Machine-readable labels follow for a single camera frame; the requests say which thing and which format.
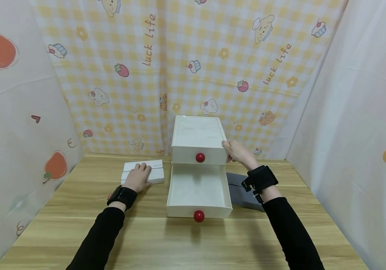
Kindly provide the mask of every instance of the wrist strap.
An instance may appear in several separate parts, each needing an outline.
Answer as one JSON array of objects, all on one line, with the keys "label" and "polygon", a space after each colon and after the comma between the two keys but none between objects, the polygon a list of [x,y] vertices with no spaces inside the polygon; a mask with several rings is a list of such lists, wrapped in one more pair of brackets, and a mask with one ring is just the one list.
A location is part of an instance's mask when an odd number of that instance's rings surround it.
[{"label": "wrist strap", "polygon": [[261,165],[252,171],[247,172],[247,179],[242,182],[242,187],[249,191],[261,193],[267,187],[277,185],[278,181],[268,166]]},{"label": "wrist strap", "polygon": [[113,191],[112,195],[107,201],[107,205],[111,204],[112,202],[122,202],[127,206],[127,209],[125,210],[127,211],[131,208],[131,206],[133,206],[137,196],[138,194],[136,191],[127,187],[119,186]]}]

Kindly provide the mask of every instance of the drawer knob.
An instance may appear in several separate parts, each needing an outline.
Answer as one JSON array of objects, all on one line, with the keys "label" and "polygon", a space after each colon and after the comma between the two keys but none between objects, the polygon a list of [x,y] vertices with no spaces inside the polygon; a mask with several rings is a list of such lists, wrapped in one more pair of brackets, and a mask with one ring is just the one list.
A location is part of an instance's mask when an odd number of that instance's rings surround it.
[{"label": "drawer knob", "polygon": [[201,210],[197,210],[194,213],[195,222],[202,222],[205,219],[205,214]]},{"label": "drawer knob", "polygon": [[198,154],[196,155],[196,161],[199,162],[199,163],[204,162],[204,161],[205,161],[205,155],[202,154],[202,153],[198,153]]}]

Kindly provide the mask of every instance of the red heart print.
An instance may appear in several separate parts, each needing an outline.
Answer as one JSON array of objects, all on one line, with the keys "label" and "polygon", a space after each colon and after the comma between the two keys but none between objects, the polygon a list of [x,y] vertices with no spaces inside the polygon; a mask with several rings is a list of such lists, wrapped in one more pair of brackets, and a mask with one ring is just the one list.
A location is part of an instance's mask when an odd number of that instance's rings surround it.
[{"label": "red heart print", "polygon": [[41,119],[41,117],[36,116],[36,115],[32,115],[31,118],[34,119],[36,123],[39,123],[40,119]]}]

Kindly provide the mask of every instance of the forearm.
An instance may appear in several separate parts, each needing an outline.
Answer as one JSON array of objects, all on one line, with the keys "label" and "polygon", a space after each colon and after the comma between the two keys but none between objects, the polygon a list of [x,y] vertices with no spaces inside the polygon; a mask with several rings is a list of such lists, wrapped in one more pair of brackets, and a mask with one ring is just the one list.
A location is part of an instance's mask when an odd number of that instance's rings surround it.
[{"label": "forearm", "polygon": [[124,225],[125,204],[113,202],[100,213],[68,270],[104,269],[119,230]]},{"label": "forearm", "polygon": [[289,268],[324,269],[307,230],[287,199],[281,196],[276,187],[269,188],[272,189],[267,188],[262,192],[263,201],[267,199],[262,206],[283,248]]}]

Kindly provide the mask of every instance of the white drawer unit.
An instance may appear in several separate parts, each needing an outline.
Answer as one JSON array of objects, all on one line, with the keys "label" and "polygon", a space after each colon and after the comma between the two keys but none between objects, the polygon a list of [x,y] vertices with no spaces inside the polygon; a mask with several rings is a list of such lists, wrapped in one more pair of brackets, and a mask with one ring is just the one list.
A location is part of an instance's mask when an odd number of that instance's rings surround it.
[{"label": "white drawer unit", "polygon": [[176,116],[167,216],[201,222],[230,215],[227,152],[222,140],[226,136],[219,118]]}]

